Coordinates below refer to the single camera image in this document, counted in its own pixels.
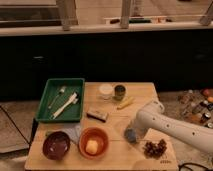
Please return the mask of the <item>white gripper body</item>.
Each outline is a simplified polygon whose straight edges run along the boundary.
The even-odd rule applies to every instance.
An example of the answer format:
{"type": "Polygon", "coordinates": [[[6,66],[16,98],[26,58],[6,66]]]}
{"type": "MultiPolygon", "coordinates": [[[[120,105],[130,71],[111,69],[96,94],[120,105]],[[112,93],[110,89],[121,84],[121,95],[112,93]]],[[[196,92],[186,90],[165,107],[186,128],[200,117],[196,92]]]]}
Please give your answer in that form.
{"type": "Polygon", "coordinates": [[[136,138],[144,138],[148,132],[148,127],[138,119],[133,119],[130,122],[129,129],[136,138]]]}

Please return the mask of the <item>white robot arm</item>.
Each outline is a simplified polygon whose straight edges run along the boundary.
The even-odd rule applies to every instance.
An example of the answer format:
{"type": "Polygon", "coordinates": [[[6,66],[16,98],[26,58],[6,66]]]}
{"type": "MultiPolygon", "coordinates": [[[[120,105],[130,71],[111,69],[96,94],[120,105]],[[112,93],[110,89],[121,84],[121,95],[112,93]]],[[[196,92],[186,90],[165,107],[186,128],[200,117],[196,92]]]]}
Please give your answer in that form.
{"type": "Polygon", "coordinates": [[[148,102],[131,120],[130,130],[144,137],[148,129],[152,128],[213,155],[213,129],[167,117],[163,114],[164,110],[160,101],[148,102]]]}

